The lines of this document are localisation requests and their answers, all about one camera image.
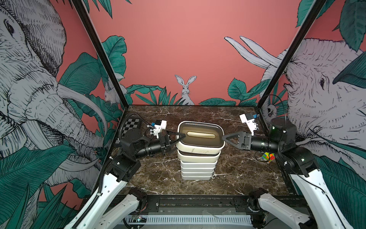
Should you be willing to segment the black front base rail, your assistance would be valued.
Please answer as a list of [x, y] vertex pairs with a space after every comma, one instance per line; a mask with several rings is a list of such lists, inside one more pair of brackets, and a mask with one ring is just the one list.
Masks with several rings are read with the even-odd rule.
[[253, 212], [248, 206], [246, 195], [148, 195], [143, 214], [204, 214], [204, 215], [258, 215], [264, 210]]

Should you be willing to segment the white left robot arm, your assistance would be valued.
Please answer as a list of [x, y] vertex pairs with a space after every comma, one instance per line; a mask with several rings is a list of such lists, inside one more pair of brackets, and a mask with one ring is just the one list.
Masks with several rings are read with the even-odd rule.
[[109, 158], [103, 166], [97, 190], [65, 228], [112, 229], [129, 214], [145, 210], [147, 194], [138, 188], [130, 190], [111, 210], [108, 207], [141, 167], [140, 157], [170, 153], [184, 138], [183, 133], [165, 131], [151, 140], [138, 128], [128, 130], [119, 139], [121, 148], [117, 156]]

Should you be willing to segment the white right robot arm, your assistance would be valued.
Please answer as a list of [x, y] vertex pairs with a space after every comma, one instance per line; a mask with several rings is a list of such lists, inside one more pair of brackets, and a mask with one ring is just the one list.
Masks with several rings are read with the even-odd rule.
[[255, 115], [242, 114], [242, 123], [250, 132], [240, 131], [223, 136], [223, 140], [240, 150], [273, 153], [281, 166], [301, 190], [312, 215], [303, 214], [286, 205], [263, 188], [250, 192], [247, 206], [252, 212], [265, 211], [292, 229], [350, 229], [331, 195], [314, 154], [296, 144], [296, 126], [286, 118], [274, 118], [268, 135], [256, 135]]

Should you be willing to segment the colourful puzzle cube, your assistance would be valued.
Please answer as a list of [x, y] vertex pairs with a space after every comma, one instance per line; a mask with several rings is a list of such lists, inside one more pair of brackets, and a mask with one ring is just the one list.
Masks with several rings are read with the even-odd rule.
[[262, 155], [262, 157], [261, 157], [261, 158], [263, 159], [263, 161], [264, 161], [264, 162], [269, 163], [269, 162], [271, 162], [271, 161], [275, 160], [275, 155], [274, 155], [273, 153], [265, 152], [265, 153]]

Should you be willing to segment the black right corner post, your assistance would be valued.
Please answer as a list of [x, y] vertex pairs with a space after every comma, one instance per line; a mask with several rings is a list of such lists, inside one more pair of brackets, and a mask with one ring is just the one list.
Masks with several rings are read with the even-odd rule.
[[268, 87], [266, 88], [263, 96], [259, 100], [257, 107], [256, 107], [257, 110], [262, 108], [262, 106], [264, 105], [264, 103], [266, 101], [266, 98], [271, 94], [277, 81], [280, 79], [280, 77], [284, 73], [285, 68], [291, 61], [291, 58], [293, 57], [293, 55], [297, 52], [301, 42], [303, 41], [304, 37], [306, 36], [309, 29], [311, 28], [312, 24], [316, 20], [318, 14], [322, 10], [325, 3], [326, 3], [326, 0], [316, 0], [312, 3], [312, 5], [306, 15], [306, 18], [302, 22], [302, 24], [301, 24], [294, 40], [292, 41], [287, 53], [285, 54], [281, 64], [278, 66], [278, 68], [277, 68], [274, 76], [272, 77], [271, 81], [269, 82]]

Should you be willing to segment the cream box dark lid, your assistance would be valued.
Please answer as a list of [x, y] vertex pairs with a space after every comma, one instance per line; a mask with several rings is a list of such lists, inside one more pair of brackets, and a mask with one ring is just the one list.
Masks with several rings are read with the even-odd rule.
[[205, 154], [193, 154], [184, 151], [177, 150], [178, 158], [183, 162], [190, 163], [213, 163], [217, 162], [221, 151], [215, 155], [205, 155]]
[[181, 152], [216, 155], [225, 146], [224, 130], [217, 124], [183, 121], [178, 125], [178, 132], [185, 134], [176, 144]]

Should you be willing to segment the black white checkerboard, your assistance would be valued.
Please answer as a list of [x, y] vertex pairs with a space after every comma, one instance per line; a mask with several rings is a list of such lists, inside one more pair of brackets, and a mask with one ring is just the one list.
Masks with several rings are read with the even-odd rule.
[[134, 128], [140, 128], [142, 125], [142, 120], [140, 118], [128, 118], [123, 124], [121, 124], [118, 127], [118, 135], [117, 135], [117, 140], [116, 140], [116, 144], [120, 143], [120, 140], [125, 137], [126, 133]]

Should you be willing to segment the black corner post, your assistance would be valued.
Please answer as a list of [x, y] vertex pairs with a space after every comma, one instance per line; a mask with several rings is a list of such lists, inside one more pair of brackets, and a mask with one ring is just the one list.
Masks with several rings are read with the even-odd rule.
[[74, 5], [78, 16], [81, 20], [81, 22], [83, 23], [84, 28], [86, 29], [88, 36], [97, 52], [98, 57], [100, 58], [101, 62], [102, 62], [102, 66], [104, 67], [104, 69], [106, 70], [107, 75], [109, 76], [109, 79], [111, 80], [118, 96], [119, 99], [122, 103], [122, 107], [123, 109], [128, 109], [129, 108], [129, 104], [120, 88], [120, 84], [116, 79], [114, 70], [112, 68], [112, 65], [109, 61], [109, 58], [107, 57], [107, 54], [105, 52], [105, 49], [102, 45], [102, 42], [99, 39], [99, 36], [95, 30], [95, 27], [90, 19], [89, 13], [87, 12], [86, 9], [86, 5], [84, 3], [84, 1], [79, 1], [79, 0], [72, 0], [71, 1], [72, 4]]
[[325, 3], [326, 3], [326, 0], [316, 0], [312, 3], [312, 5], [306, 15], [306, 18], [302, 22], [302, 24], [301, 24], [294, 40], [292, 41], [287, 53], [285, 54], [281, 64], [278, 66], [278, 68], [277, 68], [274, 76], [272, 77], [271, 81], [269, 82], [268, 87], [266, 88], [263, 96], [259, 100], [257, 107], [256, 107], [257, 110], [262, 108], [262, 106], [264, 105], [264, 103], [266, 101], [266, 98], [271, 94], [277, 81], [280, 79], [280, 77], [284, 73], [285, 68], [291, 61], [291, 58], [293, 57], [293, 55], [297, 52], [301, 42], [303, 41], [304, 37], [306, 36], [309, 29], [311, 28], [312, 24], [316, 20], [318, 14], [322, 10]]

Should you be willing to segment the white box grey lid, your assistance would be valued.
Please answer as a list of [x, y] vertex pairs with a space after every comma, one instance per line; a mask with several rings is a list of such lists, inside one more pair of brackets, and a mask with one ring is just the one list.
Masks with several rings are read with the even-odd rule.
[[182, 173], [207, 173], [212, 174], [214, 172], [214, 168], [181, 168]]
[[185, 169], [214, 169], [216, 167], [216, 162], [184, 162], [181, 161], [181, 167]]

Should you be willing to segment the black left corner post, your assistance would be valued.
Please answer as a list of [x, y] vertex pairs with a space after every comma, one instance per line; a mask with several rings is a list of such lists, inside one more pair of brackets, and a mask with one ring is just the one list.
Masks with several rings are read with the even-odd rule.
[[119, 99], [122, 103], [122, 107], [123, 109], [128, 109], [129, 108], [129, 104], [120, 88], [120, 84], [116, 79], [114, 70], [112, 68], [112, 65], [109, 61], [109, 58], [107, 57], [107, 54], [105, 52], [105, 49], [102, 45], [102, 42], [99, 39], [99, 36], [95, 30], [95, 27], [90, 19], [89, 13], [87, 12], [86, 9], [86, 5], [84, 3], [84, 1], [79, 1], [79, 0], [72, 0], [71, 1], [72, 4], [74, 5], [78, 16], [81, 20], [81, 22], [83, 23], [84, 28], [86, 29], [88, 36], [97, 52], [98, 57], [100, 58], [101, 62], [102, 62], [102, 66], [104, 67], [104, 69], [106, 70], [107, 75], [109, 76], [109, 79], [111, 80], [118, 96]]

